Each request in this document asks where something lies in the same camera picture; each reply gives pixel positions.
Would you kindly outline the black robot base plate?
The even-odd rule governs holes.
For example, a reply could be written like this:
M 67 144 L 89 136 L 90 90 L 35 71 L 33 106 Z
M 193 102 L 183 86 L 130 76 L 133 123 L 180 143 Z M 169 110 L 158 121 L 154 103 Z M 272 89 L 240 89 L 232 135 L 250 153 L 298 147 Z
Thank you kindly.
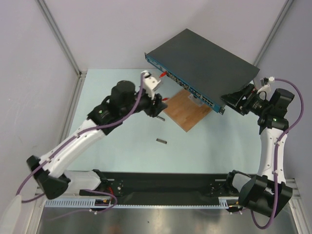
M 166 205 L 202 205 L 214 197 L 238 196 L 225 181 L 226 174 L 118 173 L 95 170 L 100 185 L 80 190 L 81 196 L 112 193 L 122 203 L 163 201 Z

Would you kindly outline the blue black network switch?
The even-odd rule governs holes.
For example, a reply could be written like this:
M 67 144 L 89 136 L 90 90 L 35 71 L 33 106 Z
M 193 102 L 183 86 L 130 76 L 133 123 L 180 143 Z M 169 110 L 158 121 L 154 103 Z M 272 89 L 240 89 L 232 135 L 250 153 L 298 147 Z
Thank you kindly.
M 248 85 L 259 68 L 215 43 L 185 29 L 145 59 L 215 112 L 224 114 L 223 95 Z

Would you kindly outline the silver transceiver module on table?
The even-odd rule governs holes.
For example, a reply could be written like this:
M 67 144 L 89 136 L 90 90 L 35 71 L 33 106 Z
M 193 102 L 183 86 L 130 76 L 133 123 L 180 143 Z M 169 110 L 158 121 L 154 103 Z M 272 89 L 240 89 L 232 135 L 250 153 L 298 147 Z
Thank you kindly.
M 162 144 L 167 144 L 167 141 L 159 139 L 159 138 L 157 138 L 156 141 Z

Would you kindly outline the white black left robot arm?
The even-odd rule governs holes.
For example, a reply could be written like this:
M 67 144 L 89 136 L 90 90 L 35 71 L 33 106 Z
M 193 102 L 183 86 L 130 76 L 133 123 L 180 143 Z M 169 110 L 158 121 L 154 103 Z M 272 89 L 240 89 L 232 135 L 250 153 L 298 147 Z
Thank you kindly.
M 31 156 L 27 164 L 34 179 L 48 199 L 55 199 L 68 189 L 91 190 L 97 195 L 107 191 L 107 179 L 99 170 L 69 172 L 68 166 L 96 141 L 109 135 L 127 117 L 144 111 L 157 117 L 167 108 L 162 96 L 156 93 L 161 80 L 144 78 L 140 90 L 126 80 L 117 83 L 103 102 L 96 106 L 79 128 L 59 146 L 41 157 Z

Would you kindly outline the aluminium frame post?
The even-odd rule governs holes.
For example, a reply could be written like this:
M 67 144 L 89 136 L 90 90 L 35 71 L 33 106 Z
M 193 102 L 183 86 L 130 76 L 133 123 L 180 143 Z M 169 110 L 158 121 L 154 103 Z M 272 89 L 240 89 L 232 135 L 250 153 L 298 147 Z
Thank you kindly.
M 263 45 L 261 46 L 260 51 L 258 52 L 253 64 L 254 66 L 258 66 L 261 60 L 263 59 L 266 51 L 268 50 L 270 44 L 272 43 L 276 33 L 278 32 L 280 26 L 282 25 L 283 21 L 285 20 L 288 12 L 290 11 L 291 7 L 295 3 L 295 0 L 286 0 L 272 26 L 270 29 Z
M 75 74 L 77 75 L 78 78 L 80 77 L 86 77 L 87 71 L 82 71 L 78 63 L 76 62 L 72 51 L 70 50 L 70 47 L 68 43 L 66 42 L 61 30 L 59 29 L 59 26 L 53 17 L 46 1 L 44 0 L 35 0 L 36 4 L 38 5 L 43 17 L 45 18 L 52 34 L 54 35 L 57 43 L 59 44 L 64 56 L 68 60 L 71 68 L 74 70 Z

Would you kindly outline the aluminium frame post right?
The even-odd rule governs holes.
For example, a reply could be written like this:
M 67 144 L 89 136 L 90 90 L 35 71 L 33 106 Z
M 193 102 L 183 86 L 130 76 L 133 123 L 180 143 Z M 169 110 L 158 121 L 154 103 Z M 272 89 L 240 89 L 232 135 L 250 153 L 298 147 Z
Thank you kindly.
M 263 45 L 261 46 L 260 51 L 258 52 L 253 64 L 254 66 L 258 66 L 261 60 L 263 59 L 266 51 L 268 50 L 270 44 L 272 43 L 276 33 L 278 32 L 280 26 L 282 25 L 283 21 L 285 20 L 288 12 L 290 11 L 291 7 L 295 3 L 295 0 L 286 0 L 272 26 L 270 29 Z

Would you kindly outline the wooden base board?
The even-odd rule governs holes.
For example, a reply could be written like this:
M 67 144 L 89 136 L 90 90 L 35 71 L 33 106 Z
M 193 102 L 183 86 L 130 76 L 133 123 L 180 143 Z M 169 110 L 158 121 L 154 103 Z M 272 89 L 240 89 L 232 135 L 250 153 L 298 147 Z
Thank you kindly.
M 212 108 L 206 104 L 198 107 L 190 101 L 188 98 L 190 94 L 186 90 L 179 91 L 166 101 L 168 107 L 163 111 L 185 132 L 191 130 L 212 111 Z

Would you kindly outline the aluminium frame post left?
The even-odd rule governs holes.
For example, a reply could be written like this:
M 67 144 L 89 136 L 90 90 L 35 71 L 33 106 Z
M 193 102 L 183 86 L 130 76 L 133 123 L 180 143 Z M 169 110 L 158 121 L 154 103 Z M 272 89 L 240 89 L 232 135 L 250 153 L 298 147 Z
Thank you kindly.
M 52 34 L 54 35 L 57 43 L 59 44 L 64 56 L 68 60 L 71 68 L 74 70 L 75 74 L 77 75 L 78 78 L 80 77 L 86 77 L 87 71 L 82 71 L 78 63 L 76 62 L 72 51 L 70 50 L 70 47 L 68 43 L 66 42 L 61 30 L 59 29 L 59 26 L 53 17 L 46 1 L 44 0 L 35 0 L 36 4 L 38 5 L 43 17 L 45 18 Z

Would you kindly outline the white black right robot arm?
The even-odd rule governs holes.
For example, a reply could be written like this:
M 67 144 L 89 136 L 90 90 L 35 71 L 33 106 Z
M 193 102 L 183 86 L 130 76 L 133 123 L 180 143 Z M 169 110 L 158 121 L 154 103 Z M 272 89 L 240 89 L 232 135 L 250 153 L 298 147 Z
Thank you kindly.
M 255 176 L 233 170 L 224 184 L 228 195 L 238 195 L 239 206 L 267 217 L 276 217 L 293 195 L 286 185 L 283 171 L 283 151 L 289 122 L 285 119 L 287 107 L 294 94 L 276 89 L 270 100 L 260 98 L 259 91 L 249 84 L 242 90 L 223 95 L 222 100 L 236 112 L 252 112 L 259 117 L 261 156 Z

